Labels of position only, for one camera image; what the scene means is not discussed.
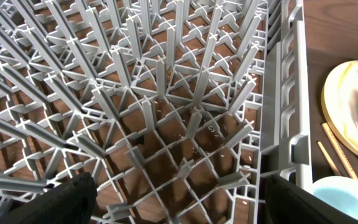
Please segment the wooden chopstick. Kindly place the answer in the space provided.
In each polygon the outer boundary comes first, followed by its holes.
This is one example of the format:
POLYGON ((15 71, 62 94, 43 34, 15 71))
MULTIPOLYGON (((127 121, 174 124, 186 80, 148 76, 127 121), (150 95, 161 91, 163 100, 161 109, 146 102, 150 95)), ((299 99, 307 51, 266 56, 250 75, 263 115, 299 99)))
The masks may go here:
POLYGON ((323 144, 320 141, 316 142, 320 151, 323 153, 324 158, 326 159, 327 163, 329 164, 331 170, 334 172, 334 175, 336 176, 341 176, 340 171, 338 170, 338 168, 336 167, 335 163, 333 162, 333 160, 331 159, 330 155, 328 154, 327 150, 325 149, 325 147, 323 146, 323 144))
POLYGON ((338 157, 340 158, 345 170, 347 171, 348 175, 354 179, 358 181, 358 177, 356 175, 356 173, 354 172, 350 162, 348 161, 344 151, 342 150, 342 148, 340 147, 338 141, 336 140, 334 133, 331 131, 328 123, 322 123, 321 124, 322 128, 324 129, 324 132, 326 133, 327 137, 329 138, 334 150, 336 151, 336 154, 338 155, 338 157))

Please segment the wooden chopstick left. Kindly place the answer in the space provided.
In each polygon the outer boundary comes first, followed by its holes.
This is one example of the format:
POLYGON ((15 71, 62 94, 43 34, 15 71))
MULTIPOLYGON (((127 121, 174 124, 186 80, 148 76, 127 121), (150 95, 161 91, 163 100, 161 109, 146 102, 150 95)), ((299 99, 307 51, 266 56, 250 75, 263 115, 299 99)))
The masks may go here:
POLYGON ((335 163, 333 162, 333 160, 331 159, 330 155, 328 154, 327 150, 325 149, 325 147, 323 146, 323 144, 320 141, 316 142, 320 151, 323 153, 324 158, 326 159, 327 163, 329 164, 331 170, 334 172, 334 175, 336 176, 341 176, 340 171, 338 170, 338 168, 336 167, 335 163))

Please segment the yellow round plate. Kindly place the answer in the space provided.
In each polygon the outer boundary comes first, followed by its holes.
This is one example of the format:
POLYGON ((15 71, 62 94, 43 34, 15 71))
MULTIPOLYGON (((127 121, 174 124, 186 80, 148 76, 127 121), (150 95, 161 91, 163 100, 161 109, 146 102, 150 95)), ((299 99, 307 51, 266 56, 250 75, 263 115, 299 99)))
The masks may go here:
POLYGON ((358 90, 358 60, 344 62, 330 71, 323 86, 323 114, 338 140, 358 156, 358 144, 350 137, 353 130, 352 101, 358 90))

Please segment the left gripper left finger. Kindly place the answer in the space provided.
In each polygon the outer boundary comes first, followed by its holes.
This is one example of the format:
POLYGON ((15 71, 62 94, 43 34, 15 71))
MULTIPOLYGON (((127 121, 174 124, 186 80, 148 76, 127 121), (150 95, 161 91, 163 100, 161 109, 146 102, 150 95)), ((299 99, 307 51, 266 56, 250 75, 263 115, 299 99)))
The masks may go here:
POLYGON ((1 224, 88 224, 96 206, 96 183, 83 172, 0 217, 1 224))

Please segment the grey plastic dishwasher rack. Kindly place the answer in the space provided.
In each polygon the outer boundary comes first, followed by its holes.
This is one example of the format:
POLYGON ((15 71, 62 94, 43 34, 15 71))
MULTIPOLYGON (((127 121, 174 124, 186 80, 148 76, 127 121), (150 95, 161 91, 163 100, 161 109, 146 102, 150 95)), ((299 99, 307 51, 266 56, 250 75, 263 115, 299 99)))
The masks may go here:
POLYGON ((89 172, 92 223, 263 223, 307 78, 303 1, 0 1, 0 217, 89 172))

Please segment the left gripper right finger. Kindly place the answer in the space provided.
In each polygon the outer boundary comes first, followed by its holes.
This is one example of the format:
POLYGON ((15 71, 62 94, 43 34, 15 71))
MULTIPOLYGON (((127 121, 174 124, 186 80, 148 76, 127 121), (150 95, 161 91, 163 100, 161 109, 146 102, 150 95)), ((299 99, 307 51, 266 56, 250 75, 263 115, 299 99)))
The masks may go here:
POLYGON ((273 223, 358 223, 278 174, 265 181, 265 203, 273 223))

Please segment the light blue bowl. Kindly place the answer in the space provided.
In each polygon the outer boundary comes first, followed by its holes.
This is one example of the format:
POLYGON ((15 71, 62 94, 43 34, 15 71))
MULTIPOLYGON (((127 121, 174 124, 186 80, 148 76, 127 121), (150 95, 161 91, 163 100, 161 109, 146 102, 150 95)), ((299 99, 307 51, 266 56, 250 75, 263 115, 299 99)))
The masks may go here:
POLYGON ((330 176, 313 183, 313 195, 342 213, 358 220, 358 181, 330 176))

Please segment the wooden chopstick right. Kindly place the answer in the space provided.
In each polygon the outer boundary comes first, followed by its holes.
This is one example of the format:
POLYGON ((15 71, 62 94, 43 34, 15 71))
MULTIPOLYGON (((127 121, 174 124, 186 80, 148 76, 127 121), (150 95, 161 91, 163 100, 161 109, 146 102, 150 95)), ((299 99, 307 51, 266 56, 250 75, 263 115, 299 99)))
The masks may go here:
POLYGON ((336 154, 338 155, 338 157, 340 158, 345 170, 347 171, 348 175, 354 179, 358 181, 358 177, 356 175, 356 173, 354 172, 350 162, 348 161, 344 151, 342 150, 342 148, 340 147, 338 141, 336 140, 334 133, 331 131, 328 123, 322 123, 321 124, 322 128, 324 129, 324 132, 326 133, 327 137, 329 138, 334 150, 336 151, 336 154))

